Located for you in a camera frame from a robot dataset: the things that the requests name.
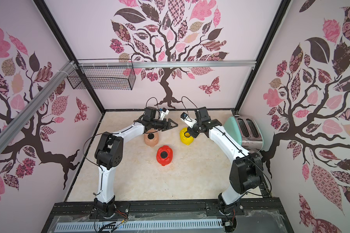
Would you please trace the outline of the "yellow piggy bank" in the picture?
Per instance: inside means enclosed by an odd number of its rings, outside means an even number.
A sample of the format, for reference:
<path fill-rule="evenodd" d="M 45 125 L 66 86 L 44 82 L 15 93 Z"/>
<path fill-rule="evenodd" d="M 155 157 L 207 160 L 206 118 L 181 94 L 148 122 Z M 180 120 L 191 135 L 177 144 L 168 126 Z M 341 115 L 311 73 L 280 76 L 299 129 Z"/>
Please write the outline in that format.
<path fill-rule="evenodd" d="M 194 141 L 194 138 L 189 134 L 187 127 L 183 128 L 180 131 L 179 135 L 180 135 L 181 142 L 187 146 L 193 143 Z"/>

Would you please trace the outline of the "red piggy bank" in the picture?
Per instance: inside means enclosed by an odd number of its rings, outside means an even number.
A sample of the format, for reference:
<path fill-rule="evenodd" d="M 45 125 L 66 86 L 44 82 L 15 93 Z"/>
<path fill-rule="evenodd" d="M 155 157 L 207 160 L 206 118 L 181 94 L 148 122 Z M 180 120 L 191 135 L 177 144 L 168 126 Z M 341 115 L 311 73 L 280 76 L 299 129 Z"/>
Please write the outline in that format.
<path fill-rule="evenodd" d="M 167 145 L 160 147 L 157 151 L 156 159 L 162 166 L 169 165 L 173 160 L 173 150 Z"/>

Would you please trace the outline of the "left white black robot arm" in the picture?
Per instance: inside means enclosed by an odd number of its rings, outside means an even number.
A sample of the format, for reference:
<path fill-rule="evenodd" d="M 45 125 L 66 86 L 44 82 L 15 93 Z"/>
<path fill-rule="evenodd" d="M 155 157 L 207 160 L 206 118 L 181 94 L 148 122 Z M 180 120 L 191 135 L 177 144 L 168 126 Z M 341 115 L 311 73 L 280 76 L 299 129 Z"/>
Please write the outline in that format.
<path fill-rule="evenodd" d="M 103 218 L 111 218 L 117 212 L 115 205 L 114 179 L 117 166 L 123 159 L 125 143 L 141 136 L 150 130 L 167 131 L 176 128 L 178 124 L 167 119 L 169 110 L 146 107 L 144 114 L 133 123 L 117 132 L 104 132 L 101 134 L 95 151 L 94 163 L 99 169 L 99 182 L 97 193 L 94 194 L 94 208 Z"/>

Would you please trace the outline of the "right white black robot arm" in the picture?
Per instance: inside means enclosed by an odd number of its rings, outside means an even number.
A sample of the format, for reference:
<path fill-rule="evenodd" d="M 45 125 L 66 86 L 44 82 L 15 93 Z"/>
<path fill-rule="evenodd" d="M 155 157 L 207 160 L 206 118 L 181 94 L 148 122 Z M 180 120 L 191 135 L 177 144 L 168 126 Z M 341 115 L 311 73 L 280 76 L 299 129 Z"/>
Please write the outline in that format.
<path fill-rule="evenodd" d="M 205 134 L 231 163 L 229 186 L 218 196 L 220 212 L 230 213 L 243 196 L 266 183 L 261 157 L 239 145 L 219 120 L 210 117 L 206 107 L 197 108 L 194 113 L 195 118 L 187 113 L 181 115 L 182 121 L 188 125 L 187 133 L 193 138 Z"/>

